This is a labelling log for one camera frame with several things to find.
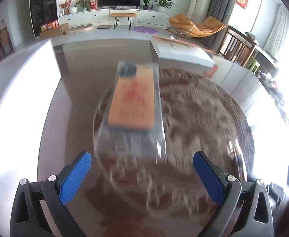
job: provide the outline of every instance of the plastic packaging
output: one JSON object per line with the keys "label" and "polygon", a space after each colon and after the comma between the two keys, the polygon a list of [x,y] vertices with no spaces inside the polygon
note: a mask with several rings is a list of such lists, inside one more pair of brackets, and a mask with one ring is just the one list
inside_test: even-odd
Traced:
{"label": "plastic packaging", "polygon": [[166,162],[158,69],[154,63],[119,62],[115,85],[94,140],[97,157],[127,154],[134,162]]}

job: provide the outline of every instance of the gray curtain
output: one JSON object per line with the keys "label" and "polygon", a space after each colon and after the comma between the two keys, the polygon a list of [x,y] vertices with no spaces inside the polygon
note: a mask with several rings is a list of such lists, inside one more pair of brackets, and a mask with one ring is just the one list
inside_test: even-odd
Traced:
{"label": "gray curtain", "polygon": [[[222,23],[228,24],[235,3],[236,0],[211,0],[207,17],[213,16]],[[225,33],[225,30],[222,30],[212,36],[203,38],[201,42],[209,49],[217,51]]]}

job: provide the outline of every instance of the plant pot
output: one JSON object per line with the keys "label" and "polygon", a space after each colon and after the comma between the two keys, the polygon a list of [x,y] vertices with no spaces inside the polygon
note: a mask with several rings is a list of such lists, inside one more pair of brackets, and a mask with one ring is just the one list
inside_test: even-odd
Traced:
{"label": "plant pot", "polygon": [[166,13],[167,10],[168,10],[168,9],[167,9],[166,7],[161,7],[161,6],[158,7],[158,11],[159,11],[159,12]]}
{"label": "plant pot", "polygon": [[69,8],[68,11],[69,11],[70,14],[73,14],[73,13],[77,12],[77,8],[74,6],[74,7]]}

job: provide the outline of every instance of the curtain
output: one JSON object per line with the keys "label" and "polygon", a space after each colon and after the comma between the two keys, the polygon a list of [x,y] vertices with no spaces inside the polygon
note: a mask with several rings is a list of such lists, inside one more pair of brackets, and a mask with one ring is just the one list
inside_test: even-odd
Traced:
{"label": "curtain", "polygon": [[195,24],[204,22],[207,16],[210,1],[211,0],[191,0],[187,17]]}
{"label": "curtain", "polygon": [[283,5],[280,5],[274,26],[270,36],[267,39],[267,42],[263,47],[263,50],[267,50],[272,56],[277,57],[278,52],[284,44],[288,30],[289,11]]}
{"label": "curtain", "polygon": [[[224,24],[228,24],[236,0],[211,0],[207,17],[213,16]],[[225,31],[222,30],[214,35],[202,39],[202,43],[212,50],[218,50]]]}

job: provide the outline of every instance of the red bag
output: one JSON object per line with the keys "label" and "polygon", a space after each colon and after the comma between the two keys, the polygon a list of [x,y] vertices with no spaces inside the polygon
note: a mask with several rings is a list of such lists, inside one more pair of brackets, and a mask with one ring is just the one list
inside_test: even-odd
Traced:
{"label": "red bag", "polygon": [[90,10],[97,10],[97,3],[95,0],[91,0],[91,4],[90,4]]}

